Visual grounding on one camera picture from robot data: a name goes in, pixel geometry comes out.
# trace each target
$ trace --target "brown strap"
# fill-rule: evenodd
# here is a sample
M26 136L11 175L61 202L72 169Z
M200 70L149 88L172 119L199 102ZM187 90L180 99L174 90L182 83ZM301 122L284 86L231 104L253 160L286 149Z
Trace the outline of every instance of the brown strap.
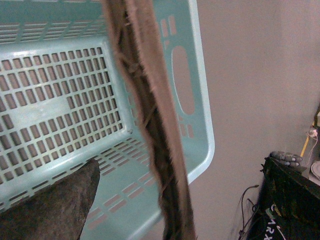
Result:
M184 155L152 0L102 0L116 64L137 105L159 185L164 240L195 240Z

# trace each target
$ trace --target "electrical cable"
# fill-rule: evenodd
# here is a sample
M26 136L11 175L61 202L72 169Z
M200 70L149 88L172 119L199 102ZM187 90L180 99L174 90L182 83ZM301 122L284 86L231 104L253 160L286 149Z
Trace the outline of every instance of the electrical cable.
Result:
M308 159L308 162L306 163L306 165L308 165L308 164L309 164L310 159L311 159L312 152L313 152L313 150L314 150L315 146L316 146L316 145L317 145L317 143L318 143L318 135L316 135L316 136L315 136L315 138L314 138L314 137L312 137L312 136L310 136L310 135L309 135L309 137L310 137L310 138L312 138L313 140L315 140L315 143L314 143L313 147L311 148L311 150L310 150L310 152L309 152L309 159Z
M241 201L241 213L242 213L242 230L239 231L239 238L238 240L241 240L243 239L243 237L246 235L246 232L245 232L245 228L247 227L248 223L251 221L251 219L254 217L254 215L257 213L258 211L258 207L256 209L256 211L253 212L253 214L251 215L251 217L249 218L249 220L246 222L245 224L245 214L244 214L244 197L245 197L245 194L246 192L249 190L249 189L253 189L253 188L257 188L259 187L259 185L254 185L254 186L249 186L246 188L246 190L244 190L241 198L240 198L240 201Z

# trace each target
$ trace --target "black object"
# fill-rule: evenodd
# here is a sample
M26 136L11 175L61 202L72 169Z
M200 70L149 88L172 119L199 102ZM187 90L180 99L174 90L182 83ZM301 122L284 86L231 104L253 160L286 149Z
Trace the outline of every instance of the black object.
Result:
M261 211L247 240L320 240L320 187L272 157L266 158L263 173Z
M2 213L0 239L80 239L99 180L99 164L90 160L62 181Z

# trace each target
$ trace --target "printed lettering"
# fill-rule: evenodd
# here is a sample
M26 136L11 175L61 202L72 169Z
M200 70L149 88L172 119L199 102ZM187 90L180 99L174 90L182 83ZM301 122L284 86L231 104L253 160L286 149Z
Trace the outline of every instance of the printed lettering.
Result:
M275 230L272 229L271 227L267 226L267 227L266 227L266 232L269 232L269 233L271 233L271 234L274 234Z

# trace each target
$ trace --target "black cable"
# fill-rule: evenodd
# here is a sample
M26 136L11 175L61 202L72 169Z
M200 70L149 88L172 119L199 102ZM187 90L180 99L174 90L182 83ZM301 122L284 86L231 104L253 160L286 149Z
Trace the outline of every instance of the black cable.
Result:
M257 219L253 222L253 224L250 226L250 229L253 228L253 226L254 226L258 221L260 221L261 219L263 219L263 226L264 226L264 228L262 229L262 231L261 231L258 235L250 238L249 240L254 240L254 239L256 239L257 237L260 237L260 235L263 234L263 233L266 231L266 229L267 229L266 217L268 217L268 216L265 215L265 214L262 215L261 217L257 218Z
M249 218L249 220L247 221L247 223L245 224L244 197L245 197L246 192L247 192L249 189L253 189L253 188L257 188L257 187L259 187L259 185L254 185L254 186L249 186L249 187L247 187L247 189L244 190L244 192L243 192L243 194L242 194L242 196L241 196L241 198L240 198L240 201L241 201L241 213L242 213L242 230L239 231L239 238L238 238L238 240L241 240L241 239L245 236L245 234L246 234L246 232L245 232L246 226L248 225L249 221L253 218L253 216L254 216L254 215L257 213L257 211L258 211L258 210L255 211L255 212L252 214L252 216Z

